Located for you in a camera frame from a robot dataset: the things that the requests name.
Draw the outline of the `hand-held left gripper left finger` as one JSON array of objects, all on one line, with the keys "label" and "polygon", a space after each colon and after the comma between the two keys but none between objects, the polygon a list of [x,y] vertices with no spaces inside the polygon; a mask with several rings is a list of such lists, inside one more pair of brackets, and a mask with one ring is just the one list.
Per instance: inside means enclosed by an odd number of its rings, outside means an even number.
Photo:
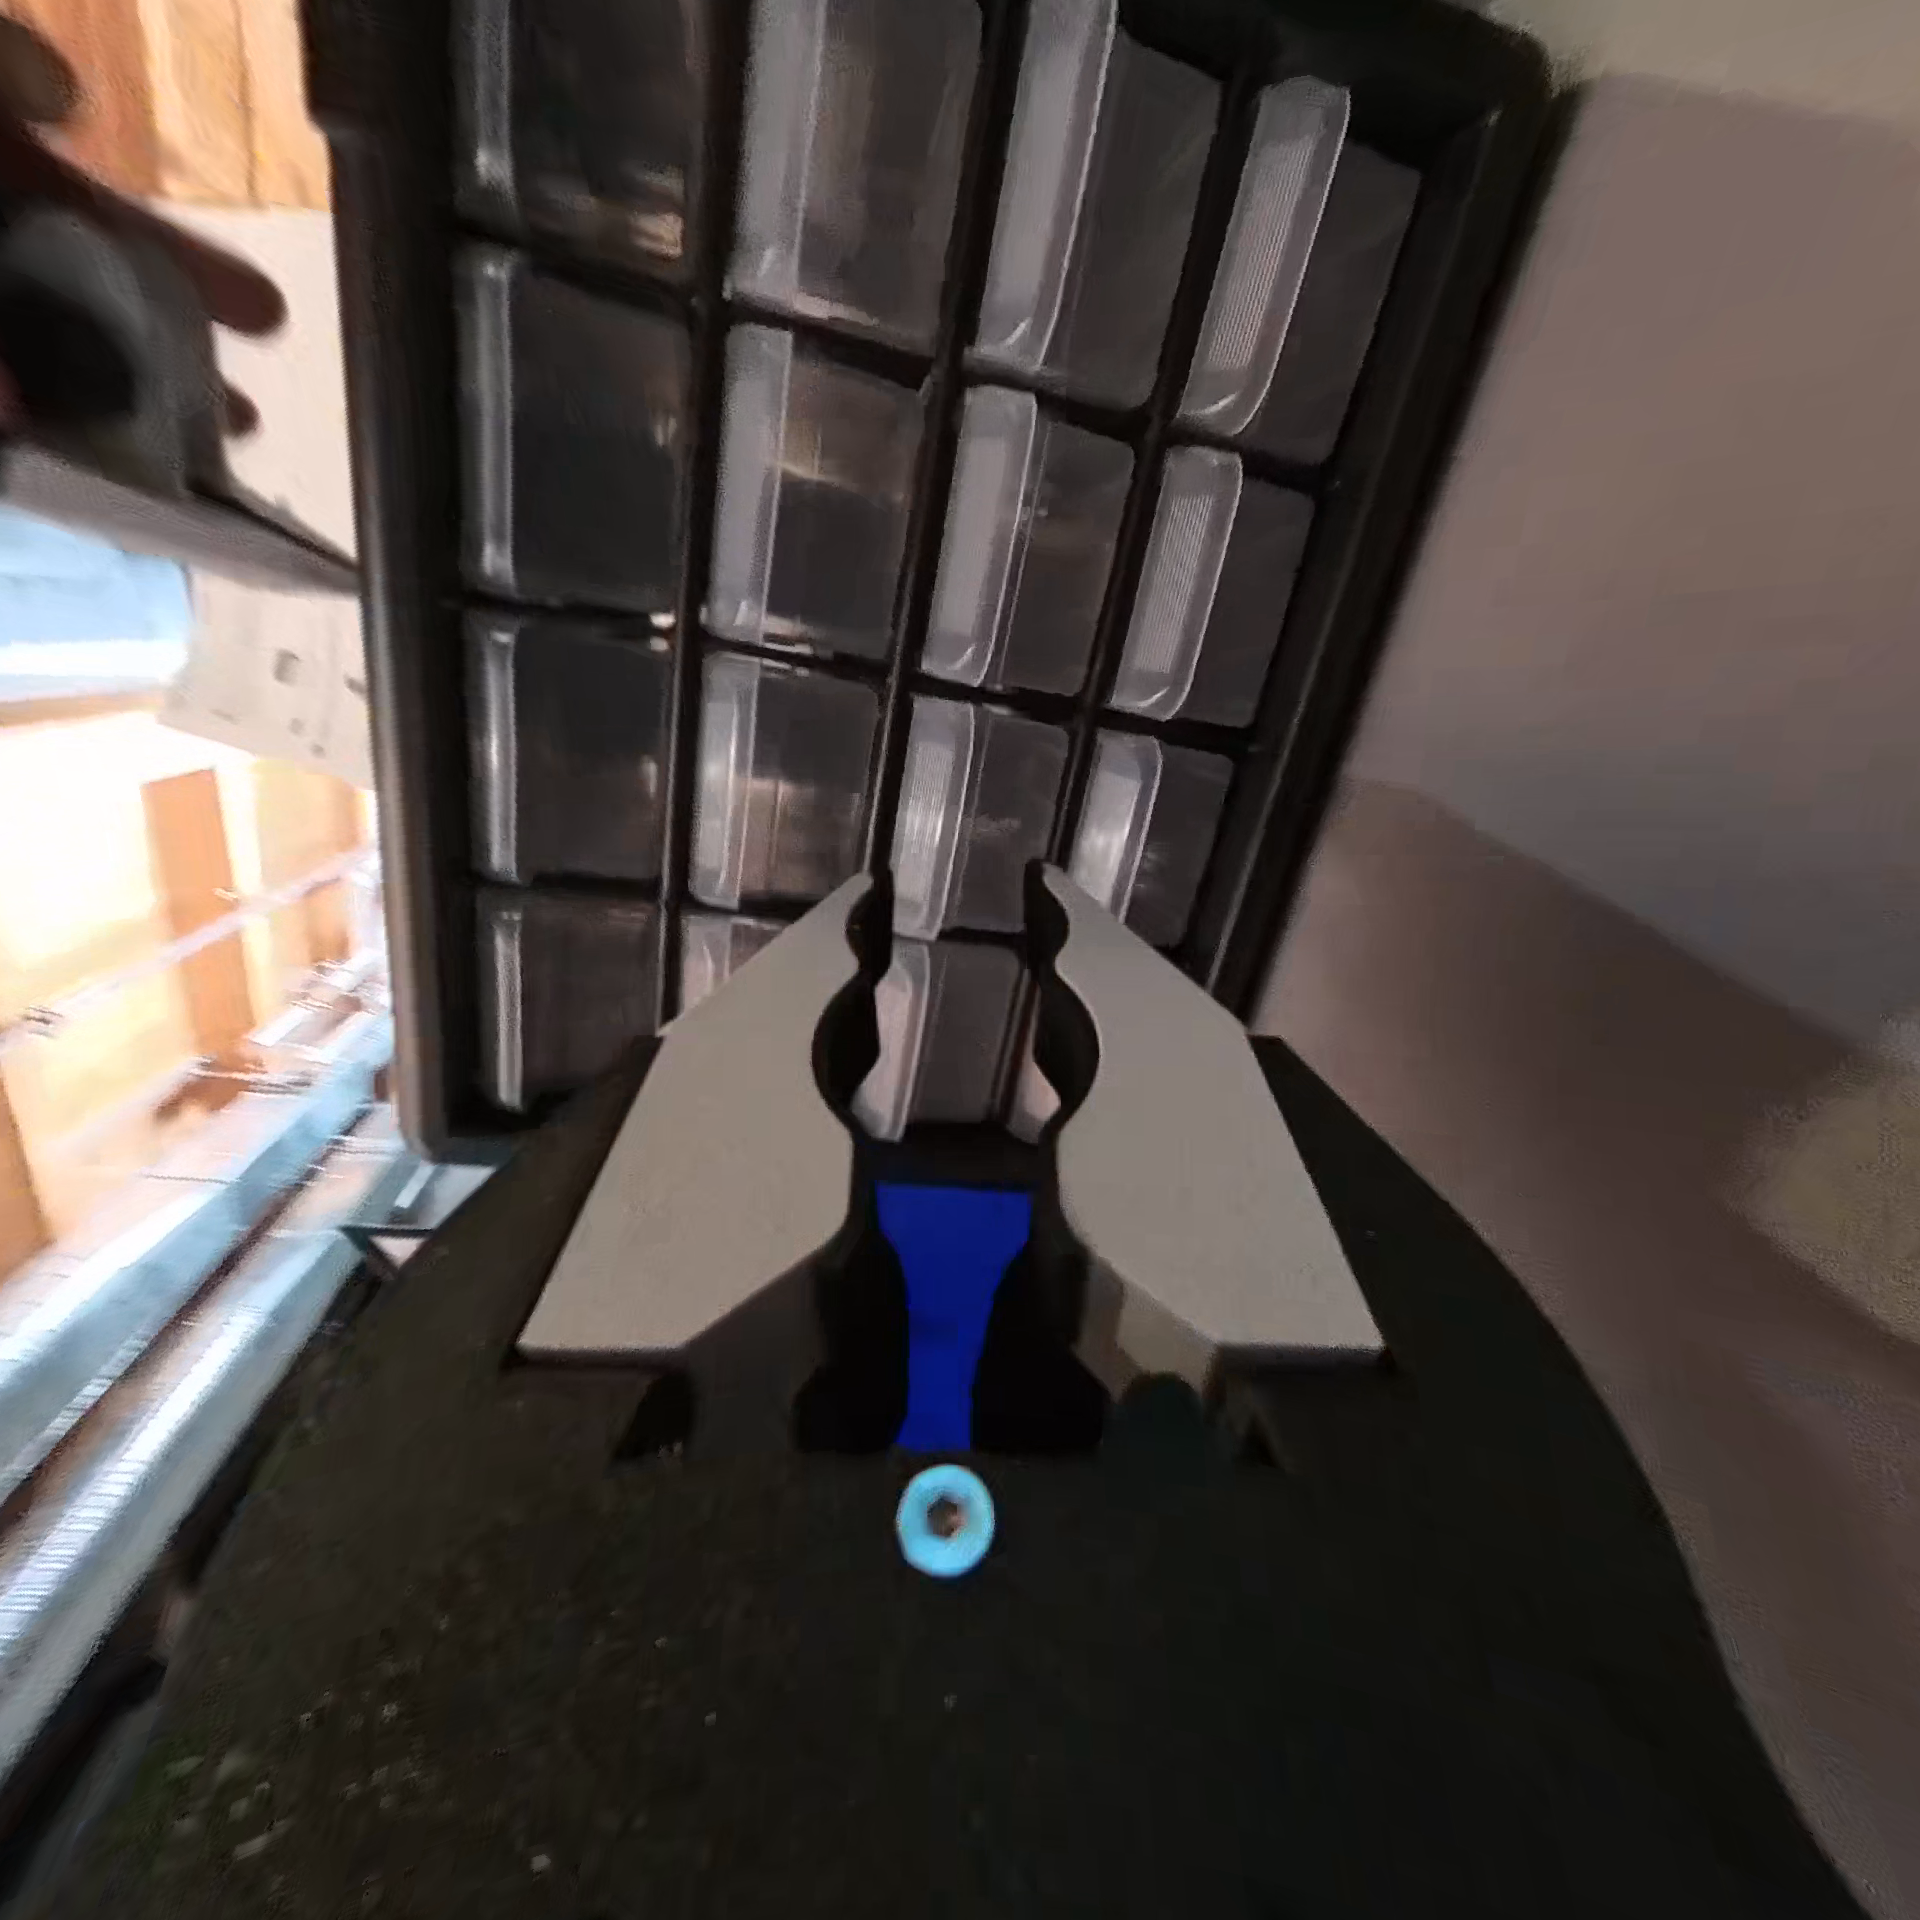
[{"label": "hand-held left gripper left finger", "polygon": [[905,1275],[852,1116],[892,907],[886,880],[846,880],[665,1028],[520,1360],[645,1371],[690,1452],[896,1442]]}]

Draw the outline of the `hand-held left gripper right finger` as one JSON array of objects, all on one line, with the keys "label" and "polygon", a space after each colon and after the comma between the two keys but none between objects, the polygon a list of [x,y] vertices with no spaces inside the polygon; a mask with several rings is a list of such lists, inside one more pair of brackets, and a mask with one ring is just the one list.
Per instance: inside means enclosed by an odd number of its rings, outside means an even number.
[{"label": "hand-held left gripper right finger", "polygon": [[978,1356],[983,1452],[1092,1452],[1265,1377],[1386,1357],[1256,1046],[1062,869],[1024,880],[1030,1228]]}]

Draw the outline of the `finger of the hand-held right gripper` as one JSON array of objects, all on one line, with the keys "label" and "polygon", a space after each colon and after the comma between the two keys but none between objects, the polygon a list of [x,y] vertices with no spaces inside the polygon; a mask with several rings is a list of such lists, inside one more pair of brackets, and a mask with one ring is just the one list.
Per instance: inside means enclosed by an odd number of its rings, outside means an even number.
[{"label": "finger of the hand-held right gripper", "polygon": [[357,563],[290,518],[218,496],[130,488],[50,449],[1,449],[1,498],[12,510],[69,533],[241,585],[340,597],[360,592]]},{"label": "finger of the hand-held right gripper", "polygon": [[364,617],[330,592],[192,578],[194,628],[159,702],[169,730],[348,785],[373,782]]}]

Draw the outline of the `blue plastic bin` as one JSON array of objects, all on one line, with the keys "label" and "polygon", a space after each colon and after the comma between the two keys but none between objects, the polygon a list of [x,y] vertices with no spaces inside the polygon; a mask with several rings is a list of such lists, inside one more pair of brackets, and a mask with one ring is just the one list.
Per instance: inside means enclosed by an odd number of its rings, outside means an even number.
[{"label": "blue plastic bin", "polygon": [[880,1235],[902,1273],[905,1404],[896,1433],[912,1456],[970,1446],[973,1394],[1001,1280],[1026,1249],[1022,1188],[880,1181]]}]

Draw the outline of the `clear plastic drawer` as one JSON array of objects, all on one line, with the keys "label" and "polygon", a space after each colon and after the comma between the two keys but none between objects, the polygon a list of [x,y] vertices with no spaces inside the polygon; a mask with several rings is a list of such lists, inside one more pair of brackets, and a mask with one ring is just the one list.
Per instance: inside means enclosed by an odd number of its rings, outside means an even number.
[{"label": "clear plastic drawer", "polygon": [[896,938],[873,993],[880,1053],[855,1092],[870,1138],[914,1126],[1012,1132],[1026,969],[1012,946]]}]

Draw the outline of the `person's right hand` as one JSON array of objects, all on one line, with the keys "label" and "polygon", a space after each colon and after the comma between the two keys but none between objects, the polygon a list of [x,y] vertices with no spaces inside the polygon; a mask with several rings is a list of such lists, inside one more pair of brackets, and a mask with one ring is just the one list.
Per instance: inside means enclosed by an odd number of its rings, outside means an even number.
[{"label": "person's right hand", "polygon": [[[96,184],[45,146],[41,133],[65,123],[78,108],[80,77],[71,61],[32,25],[4,16],[4,232],[41,214],[76,220],[82,235],[166,257],[208,322],[254,339],[274,333],[286,320],[286,302],[272,280]],[[4,272],[1,314],[4,442],[45,442],[54,433],[133,418],[140,402],[133,350],[117,342],[80,300]]]}]

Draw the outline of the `wooden board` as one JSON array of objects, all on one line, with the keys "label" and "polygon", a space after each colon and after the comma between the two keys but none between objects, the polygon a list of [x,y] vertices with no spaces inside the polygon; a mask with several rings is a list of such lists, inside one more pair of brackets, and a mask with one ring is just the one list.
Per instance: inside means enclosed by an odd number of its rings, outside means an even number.
[{"label": "wooden board", "polygon": [[82,172],[146,202],[329,211],[297,3],[18,3],[71,67],[53,133]]}]

